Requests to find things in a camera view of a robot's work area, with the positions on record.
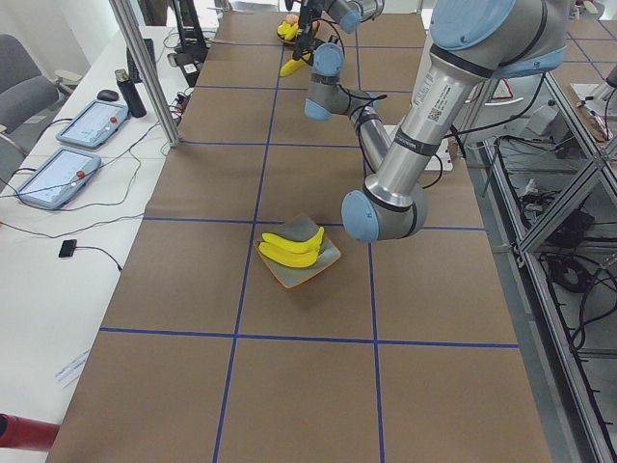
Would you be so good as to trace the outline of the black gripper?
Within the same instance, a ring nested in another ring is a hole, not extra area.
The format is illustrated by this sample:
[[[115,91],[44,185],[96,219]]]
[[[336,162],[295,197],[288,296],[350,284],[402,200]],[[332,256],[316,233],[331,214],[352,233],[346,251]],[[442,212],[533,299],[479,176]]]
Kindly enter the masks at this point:
[[[310,50],[313,32],[312,23],[321,18],[324,10],[324,0],[302,0],[299,12],[299,29],[296,36],[295,49],[292,54],[294,61],[301,61]]]

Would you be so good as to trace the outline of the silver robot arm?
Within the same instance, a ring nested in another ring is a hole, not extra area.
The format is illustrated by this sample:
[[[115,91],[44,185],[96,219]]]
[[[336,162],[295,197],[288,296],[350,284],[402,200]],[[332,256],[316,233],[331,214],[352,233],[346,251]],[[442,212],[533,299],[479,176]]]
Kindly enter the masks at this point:
[[[300,1],[298,35],[292,59],[299,61],[315,48],[314,25],[326,14],[344,32],[353,34],[359,25],[377,18],[384,9],[383,0],[303,0]]]
[[[354,126],[372,169],[362,189],[341,206],[346,232],[372,243],[416,233],[426,218],[419,178],[479,83],[558,68],[564,60],[571,4],[568,1],[439,1],[436,3],[408,114],[388,134],[375,98],[343,87],[340,45],[314,38],[312,24],[327,14],[345,32],[376,18],[381,1],[305,1],[295,58],[312,55],[305,103],[308,117],[344,115]]]

